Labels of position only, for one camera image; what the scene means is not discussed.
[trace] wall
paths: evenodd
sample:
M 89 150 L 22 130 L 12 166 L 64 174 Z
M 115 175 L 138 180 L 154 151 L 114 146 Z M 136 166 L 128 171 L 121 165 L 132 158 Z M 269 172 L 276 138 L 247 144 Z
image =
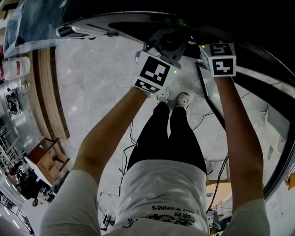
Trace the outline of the wall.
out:
M 295 231 L 295 189 L 288 191 L 281 183 L 275 194 L 266 203 L 271 236 L 290 236 Z

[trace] floor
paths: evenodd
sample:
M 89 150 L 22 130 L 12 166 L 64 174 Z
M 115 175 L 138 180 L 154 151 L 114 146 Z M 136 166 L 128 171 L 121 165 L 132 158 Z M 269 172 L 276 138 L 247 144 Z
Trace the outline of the floor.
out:
M 72 146 L 72 155 L 68 167 L 71 168 L 80 144 L 87 133 L 101 118 L 118 102 L 130 89 L 136 63 L 134 55 L 142 50 L 142 44 L 121 37 L 99 37 L 96 40 L 78 40 L 57 47 L 56 63 L 59 92 L 65 118 L 70 131 L 69 144 Z M 199 78 L 196 74 L 195 59 L 182 57 L 181 71 L 176 80 L 169 86 L 171 109 L 177 95 L 188 92 L 191 106 L 188 110 L 188 121 L 192 128 L 196 127 L 203 115 L 211 109 L 204 99 Z M 209 95 L 217 105 L 219 97 L 210 78 L 206 78 Z M 240 96 L 248 91 L 237 87 Z M 249 94 L 242 99 L 250 120 L 260 138 L 260 143 L 267 156 L 271 140 L 269 127 L 266 125 L 266 110 L 268 105 Z M 143 126 L 152 114 L 155 107 L 155 98 L 147 99 L 134 119 L 132 134 L 135 139 L 139 136 Z M 218 175 L 222 161 L 227 155 L 225 131 L 214 115 L 204 118 L 202 124 L 195 130 L 204 158 L 207 160 L 211 178 Z M 117 150 L 107 164 L 99 185 L 98 199 L 100 210 L 104 213 L 113 213 L 116 204 L 116 195 L 120 184 L 123 150 L 130 146 L 129 130 L 118 145 Z M 265 181 L 273 171 L 273 164 L 266 170 Z

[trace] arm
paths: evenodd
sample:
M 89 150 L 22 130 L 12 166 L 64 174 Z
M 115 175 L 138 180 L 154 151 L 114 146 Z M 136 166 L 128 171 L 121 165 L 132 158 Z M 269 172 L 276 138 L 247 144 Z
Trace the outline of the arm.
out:
M 143 91 L 131 88 L 87 134 L 79 148 L 73 170 L 85 171 L 99 183 L 104 167 L 146 98 Z
M 263 198 L 263 154 L 231 78 L 215 79 L 224 112 L 230 162 L 233 210 L 251 200 Z

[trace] wooden cabinet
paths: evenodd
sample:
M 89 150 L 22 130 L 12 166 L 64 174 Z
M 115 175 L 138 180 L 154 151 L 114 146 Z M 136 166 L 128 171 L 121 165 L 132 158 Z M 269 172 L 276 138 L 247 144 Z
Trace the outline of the wooden cabinet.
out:
M 28 158 L 40 169 L 45 178 L 53 184 L 62 169 L 70 160 L 64 161 L 59 152 L 55 151 L 58 140 L 44 138 L 28 155 Z

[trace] white bottle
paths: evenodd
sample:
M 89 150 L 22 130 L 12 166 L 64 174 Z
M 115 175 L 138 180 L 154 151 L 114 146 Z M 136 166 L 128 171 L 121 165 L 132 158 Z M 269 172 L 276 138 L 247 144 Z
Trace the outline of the white bottle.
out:
M 0 77 L 5 80 L 12 80 L 24 76 L 30 72 L 31 62 L 28 57 L 12 58 L 4 62 L 0 68 Z

